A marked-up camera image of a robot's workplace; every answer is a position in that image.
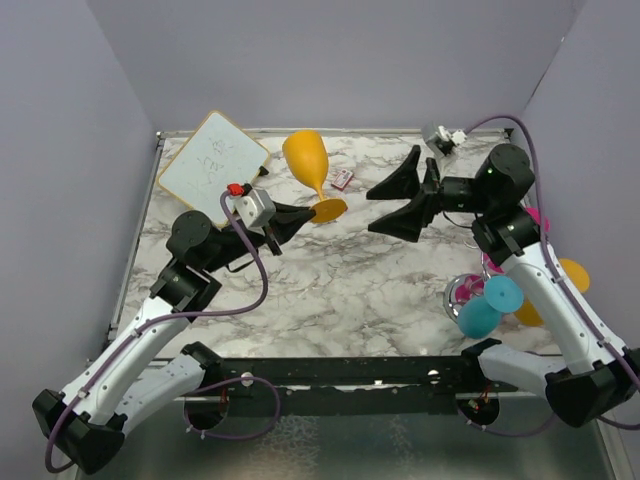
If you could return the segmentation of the blue wine glass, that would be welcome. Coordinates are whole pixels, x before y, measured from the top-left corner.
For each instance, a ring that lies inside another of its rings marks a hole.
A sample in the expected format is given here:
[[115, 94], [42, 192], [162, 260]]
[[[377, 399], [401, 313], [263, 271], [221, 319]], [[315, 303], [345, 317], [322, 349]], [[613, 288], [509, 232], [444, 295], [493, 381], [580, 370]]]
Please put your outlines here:
[[517, 311], [524, 303], [524, 293], [506, 276], [491, 277], [480, 296], [471, 298], [460, 309], [457, 325], [463, 335], [471, 339], [489, 336], [502, 317]]

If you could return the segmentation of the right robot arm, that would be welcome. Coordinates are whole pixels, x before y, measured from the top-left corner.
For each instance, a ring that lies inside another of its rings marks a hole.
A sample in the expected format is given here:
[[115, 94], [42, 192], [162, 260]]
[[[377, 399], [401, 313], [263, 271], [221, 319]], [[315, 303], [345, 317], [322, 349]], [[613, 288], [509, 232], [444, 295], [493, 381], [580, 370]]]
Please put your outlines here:
[[599, 319], [570, 280], [541, 221], [521, 200], [535, 181], [526, 152], [494, 147], [472, 178], [442, 177], [435, 159], [417, 173], [419, 147], [371, 188], [369, 200], [406, 200], [406, 205], [369, 224], [371, 232], [415, 242], [438, 214], [473, 213], [473, 238], [501, 269], [484, 285], [482, 301], [499, 313], [531, 302], [558, 345], [562, 358], [549, 361], [484, 339], [468, 349], [459, 367], [461, 383], [481, 391], [493, 381], [508, 383], [547, 400], [554, 414], [581, 427], [619, 406], [639, 389], [639, 352]]

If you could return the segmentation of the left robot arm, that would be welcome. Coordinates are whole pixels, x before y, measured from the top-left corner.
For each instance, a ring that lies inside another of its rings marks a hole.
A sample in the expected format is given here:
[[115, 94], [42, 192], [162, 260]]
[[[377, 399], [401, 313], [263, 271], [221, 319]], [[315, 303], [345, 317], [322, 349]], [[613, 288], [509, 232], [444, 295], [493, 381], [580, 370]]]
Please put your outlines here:
[[148, 372], [162, 348], [197, 318], [211, 317], [208, 306], [221, 288], [213, 274], [250, 255], [258, 268], [261, 291], [247, 306], [222, 311], [222, 316], [249, 313], [268, 293], [266, 269], [258, 249], [274, 254], [316, 213], [309, 207], [268, 203], [248, 197], [237, 205], [250, 209], [229, 226], [218, 229], [202, 212], [181, 214], [172, 226], [167, 248], [172, 257], [163, 268], [134, 319], [110, 346], [62, 390], [43, 390], [32, 408], [47, 439], [45, 468], [52, 474], [73, 466], [86, 474], [104, 468], [122, 448], [128, 434], [170, 401], [185, 395], [227, 393], [229, 387], [274, 385], [253, 374], [230, 375], [221, 358], [193, 343], [165, 367]]

